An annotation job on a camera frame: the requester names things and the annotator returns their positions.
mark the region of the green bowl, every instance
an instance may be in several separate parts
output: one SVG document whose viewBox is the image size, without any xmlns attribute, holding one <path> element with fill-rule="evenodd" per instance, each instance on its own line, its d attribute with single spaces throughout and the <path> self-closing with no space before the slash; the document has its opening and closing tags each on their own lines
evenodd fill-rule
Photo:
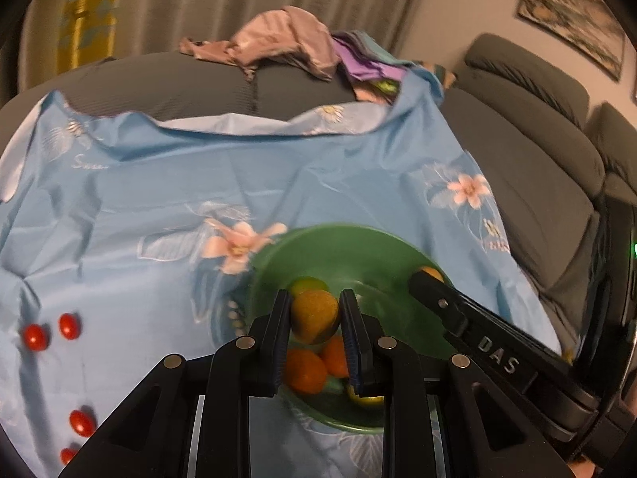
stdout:
<svg viewBox="0 0 637 478">
<path fill-rule="evenodd" d="M 326 224 L 290 232 L 257 253 L 250 285 L 246 322 L 268 314 L 276 292 L 297 278 L 313 276 L 326 282 L 338 297 L 353 289 L 365 314 L 380 320 L 386 334 L 409 344 L 420 354 L 446 359 L 453 348 L 443 339 L 442 323 L 409 295 L 407 283 L 422 266 L 436 268 L 426 255 L 399 237 L 348 224 Z M 345 393 L 295 394 L 279 392 L 313 419 L 355 433 L 380 433 L 383 410 L 354 404 Z"/>
</svg>

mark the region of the beige wall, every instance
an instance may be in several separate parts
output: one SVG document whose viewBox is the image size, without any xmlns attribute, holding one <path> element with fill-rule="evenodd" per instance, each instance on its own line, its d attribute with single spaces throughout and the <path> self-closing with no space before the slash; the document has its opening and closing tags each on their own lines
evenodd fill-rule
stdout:
<svg viewBox="0 0 637 478">
<path fill-rule="evenodd" d="M 591 109 L 607 100 L 637 127 L 637 104 L 631 100 L 637 74 L 636 54 L 628 39 L 622 76 L 615 82 L 578 51 L 516 18 L 517 4 L 518 0 L 421 0 L 402 57 L 455 68 L 477 35 L 496 33 L 581 82 L 590 95 Z"/>
</svg>

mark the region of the lemon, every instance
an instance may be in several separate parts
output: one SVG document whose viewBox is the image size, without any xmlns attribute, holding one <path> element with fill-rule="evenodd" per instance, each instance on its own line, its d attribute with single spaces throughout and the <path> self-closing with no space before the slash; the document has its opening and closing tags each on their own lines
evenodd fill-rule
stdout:
<svg viewBox="0 0 637 478">
<path fill-rule="evenodd" d="M 305 345 L 329 340 L 340 323 L 338 302 L 323 289 L 300 293 L 292 302 L 292 332 Z"/>
<path fill-rule="evenodd" d="M 290 284 L 288 291 L 292 294 L 292 297 L 296 298 L 302 292 L 309 291 L 311 289 L 322 289 L 323 291 L 329 290 L 327 284 L 322 280 L 314 278 L 313 276 L 302 276 Z"/>
<path fill-rule="evenodd" d="M 360 397 L 356 395 L 354 387 L 351 384 L 348 384 L 345 388 L 347 390 L 348 397 L 364 408 L 378 408 L 379 406 L 382 406 L 385 401 L 385 398 L 382 395 L 378 397 Z"/>
<path fill-rule="evenodd" d="M 445 281 L 442 274 L 436 268 L 431 268 L 431 266 L 422 266 L 422 268 L 420 268 L 420 271 L 424 271 L 425 273 L 430 274 L 433 278 L 437 278 L 440 282 Z"/>
</svg>

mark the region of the pile of clothes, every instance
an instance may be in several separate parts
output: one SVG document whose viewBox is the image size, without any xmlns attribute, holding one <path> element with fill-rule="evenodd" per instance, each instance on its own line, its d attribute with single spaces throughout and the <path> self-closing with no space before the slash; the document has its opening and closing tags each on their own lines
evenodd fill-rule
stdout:
<svg viewBox="0 0 637 478">
<path fill-rule="evenodd" d="M 445 89 L 455 81 L 455 75 L 442 66 L 396 59 L 363 31 L 330 33 L 316 16 L 291 6 L 262 12 L 229 41 L 195 43 L 184 38 L 179 50 L 196 59 L 238 66 L 248 81 L 262 59 L 300 67 L 326 81 L 341 65 L 357 100 L 376 104 L 393 104 L 405 74 L 414 66 L 433 72 Z"/>
</svg>

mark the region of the pink flower print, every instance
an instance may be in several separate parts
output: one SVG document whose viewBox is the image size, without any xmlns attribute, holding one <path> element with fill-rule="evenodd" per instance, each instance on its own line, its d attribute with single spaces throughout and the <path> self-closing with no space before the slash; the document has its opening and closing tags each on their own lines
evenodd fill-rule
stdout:
<svg viewBox="0 0 637 478">
<path fill-rule="evenodd" d="M 206 218 L 206 223 L 221 232 L 221 237 L 211 237 L 206 241 L 201 256 L 205 259 L 225 257 L 221 271 L 225 274 L 238 274 L 245 271 L 250 253 L 256 253 L 265 245 L 273 242 L 270 237 L 287 232 L 282 223 L 275 223 L 257 234 L 245 221 L 235 224 L 232 228 L 223 223 Z"/>
<path fill-rule="evenodd" d="M 455 204 L 463 204 L 468 201 L 474 210 L 480 208 L 480 196 L 489 196 L 491 191 L 487 186 L 487 179 L 478 174 L 474 178 L 467 174 L 460 174 L 457 182 L 448 183 L 447 188 L 455 192 L 453 202 Z"/>
</svg>

